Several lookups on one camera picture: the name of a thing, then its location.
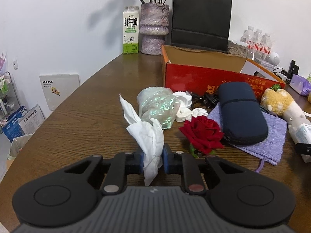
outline milk carton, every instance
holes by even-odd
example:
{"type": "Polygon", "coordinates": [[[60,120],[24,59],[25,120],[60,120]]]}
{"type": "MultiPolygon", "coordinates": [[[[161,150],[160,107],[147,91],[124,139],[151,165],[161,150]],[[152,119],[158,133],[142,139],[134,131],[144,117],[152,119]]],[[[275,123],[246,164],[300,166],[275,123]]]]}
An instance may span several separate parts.
{"type": "Polygon", "coordinates": [[[123,11],[123,53],[138,53],[138,6],[123,11]]]}

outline red cardboard box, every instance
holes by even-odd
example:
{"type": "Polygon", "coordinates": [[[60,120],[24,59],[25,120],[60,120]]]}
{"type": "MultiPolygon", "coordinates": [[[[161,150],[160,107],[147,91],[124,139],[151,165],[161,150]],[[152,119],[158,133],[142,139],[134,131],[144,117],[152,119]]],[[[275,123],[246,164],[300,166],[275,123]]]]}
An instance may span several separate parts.
{"type": "Polygon", "coordinates": [[[163,83],[173,92],[214,93],[220,84],[245,81],[258,99],[265,89],[285,83],[256,62],[215,51],[162,46],[163,83]]]}

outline red rose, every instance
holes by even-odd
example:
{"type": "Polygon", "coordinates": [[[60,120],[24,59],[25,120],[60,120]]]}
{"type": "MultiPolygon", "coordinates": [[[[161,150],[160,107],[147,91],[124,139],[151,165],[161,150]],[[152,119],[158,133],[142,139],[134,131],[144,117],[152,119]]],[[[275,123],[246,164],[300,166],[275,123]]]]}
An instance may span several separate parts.
{"type": "Polygon", "coordinates": [[[209,154],[214,148],[224,147],[220,143],[224,134],[218,124],[206,116],[192,117],[191,122],[186,120],[183,127],[179,129],[193,147],[204,154],[209,154]]]}

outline plush toy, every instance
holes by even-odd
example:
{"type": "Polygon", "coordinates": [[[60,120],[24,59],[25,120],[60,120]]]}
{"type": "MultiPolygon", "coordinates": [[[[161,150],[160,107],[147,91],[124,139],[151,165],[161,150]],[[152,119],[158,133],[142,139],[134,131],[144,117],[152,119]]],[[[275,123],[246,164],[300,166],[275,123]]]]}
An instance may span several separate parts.
{"type": "Polygon", "coordinates": [[[282,117],[288,125],[291,125],[294,120],[305,123],[309,120],[298,104],[294,101],[293,97],[284,89],[266,89],[262,95],[261,103],[269,111],[276,113],[282,117]]]}

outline purple vase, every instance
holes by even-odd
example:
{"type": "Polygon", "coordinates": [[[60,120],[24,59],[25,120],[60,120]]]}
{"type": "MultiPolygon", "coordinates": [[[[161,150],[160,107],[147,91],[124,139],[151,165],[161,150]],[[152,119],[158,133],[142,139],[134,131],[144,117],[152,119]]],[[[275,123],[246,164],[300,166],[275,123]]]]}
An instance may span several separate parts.
{"type": "Polygon", "coordinates": [[[160,55],[165,44],[165,35],[169,33],[169,6],[159,3],[142,4],[140,33],[142,53],[160,55]]]}

